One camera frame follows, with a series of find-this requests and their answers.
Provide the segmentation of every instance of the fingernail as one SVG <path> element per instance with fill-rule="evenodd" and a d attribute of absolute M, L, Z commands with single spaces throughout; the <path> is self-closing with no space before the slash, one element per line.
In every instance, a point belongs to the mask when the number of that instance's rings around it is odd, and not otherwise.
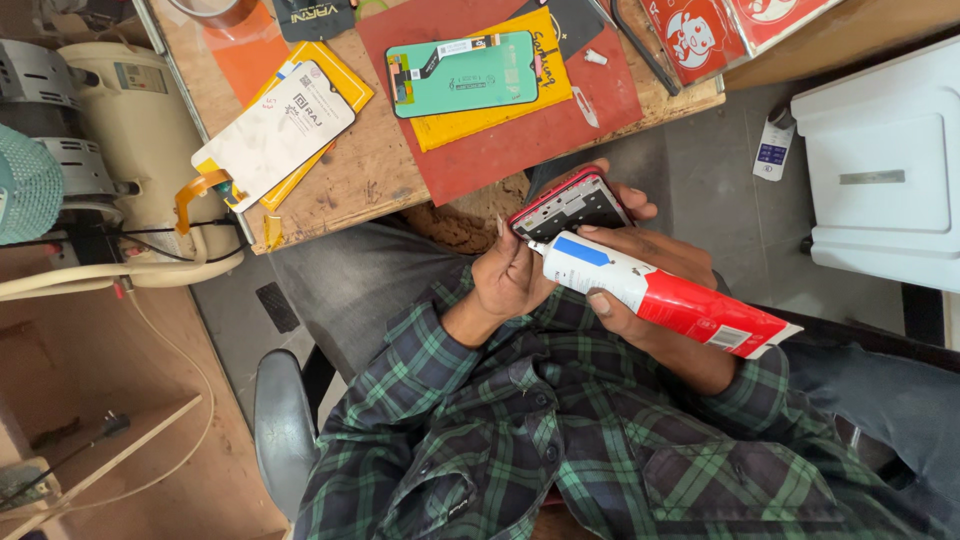
<path fill-rule="evenodd" d="M 590 302 L 590 307 L 596 311 L 597 315 L 610 315 L 610 302 L 607 302 L 607 297 L 602 292 L 587 296 L 587 301 Z"/>

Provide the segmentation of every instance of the glue tube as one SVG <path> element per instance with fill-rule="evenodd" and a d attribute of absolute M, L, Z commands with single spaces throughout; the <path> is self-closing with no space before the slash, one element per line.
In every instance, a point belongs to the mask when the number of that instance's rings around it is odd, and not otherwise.
<path fill-rule="evenodd" d="M 528 245 L 543 255 L 548 280 L 584 294 L 606 289 L 638 317 L 737 356 L 759 358 L 803 330 L 575 233 Z"/>

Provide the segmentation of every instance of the replacement screen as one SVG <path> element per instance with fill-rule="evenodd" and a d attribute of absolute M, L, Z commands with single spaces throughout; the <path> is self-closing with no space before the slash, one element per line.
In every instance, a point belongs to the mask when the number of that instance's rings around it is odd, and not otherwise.
<path fill-rule="evenodd" d="M 432 41 L 387 49 L 387 79 L 400 118 L 537 100 L 529 32 Z"/>

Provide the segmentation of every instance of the red mat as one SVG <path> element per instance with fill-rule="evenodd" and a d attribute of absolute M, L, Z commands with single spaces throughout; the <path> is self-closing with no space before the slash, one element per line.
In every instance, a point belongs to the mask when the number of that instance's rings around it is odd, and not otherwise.
<path fill-rule="evenodd" d="M 524 0 L 409 0 L 365 18 L 356 29 L 367 47 L 382 88 L 389 88 L 384 54 L 389 47 L 468 36 L 507 20 Z M 608 26 L 587 48 L 610 59 L 607 65 L 574 55 L 564 64 L 596 110 L 592 128 L 575 100 L 531 112 L 478 134 L 420 151 L 410 121 L 400 129 L 414 155 L 434 204 L 448 203 L 487 184 L 546 161 L 643 118 L 620 39 Z M 384 99 L 385 96 L 373 99 Z"/>

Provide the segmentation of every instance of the green mesh cover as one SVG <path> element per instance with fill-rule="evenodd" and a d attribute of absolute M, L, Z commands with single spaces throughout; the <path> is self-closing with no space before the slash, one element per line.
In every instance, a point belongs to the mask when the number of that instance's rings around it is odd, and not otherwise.
<path fill-rule="evenodd" d="M 0 124 L 0 245 L 33 240 L 57 221 L 63 173 L 47 149 Z"/>

